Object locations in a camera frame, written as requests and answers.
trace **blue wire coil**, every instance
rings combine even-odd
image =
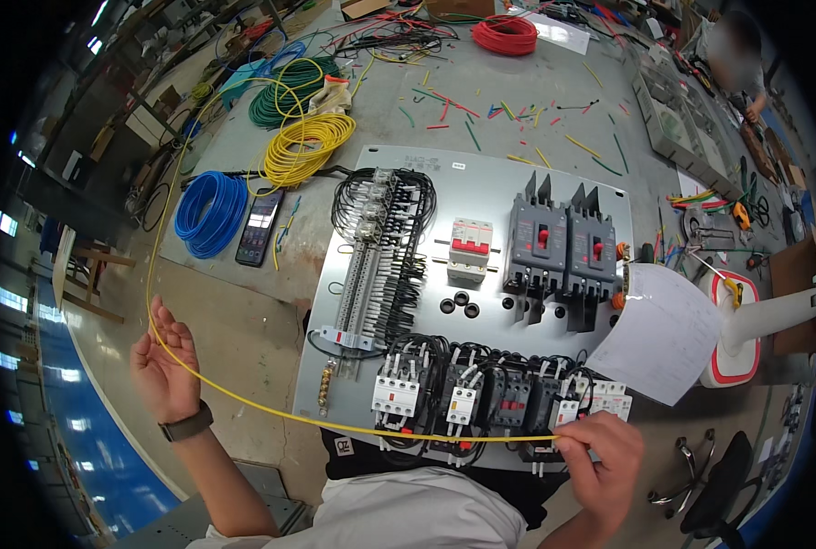
[[[212,258],[221,252],[243,223],[249,191],[246,182],[221,171],[205,171],[185,190],[174,227],[192,256]],[[209,208],[201,215],[206,204]]]

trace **left hand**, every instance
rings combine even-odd
[[[151,315],[157,333],[173,354],[192,370],[200,371],[191,331],[176,322],[159,295],[151,301]],[[176,423],[200,411],[200,380],[160,346],[150,326],[130,348],[130,377],[158,423]]]
[[[755,105],[751,104],[746,109],[746,119],[751,124],[758,124],[758,116],[761,114],[762,110],[756,108]]]

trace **blue floor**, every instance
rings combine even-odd
[[[179,499],[142,461],[109,415],[54,306],[51,284],[38,280],[47,404],[93,505],[112,533],[122,538],[179,505]]]

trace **right hand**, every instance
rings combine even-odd
[[[191,331],[176,322],[159,295],[151,301],[151,315],[157,333],[173,354],[192,370],[200,371]],[[176,423],[200,411],[200,380],[160,346],[151,326],[130,348],[130,377],[158,423]]]
[[[600,411],[555,428],[555,445],[572,478],[576,500],[611,534],[630,511],[633,485],[643,461],[640,432],[618,418]],[[585,445],[600,458],[590,460]]]

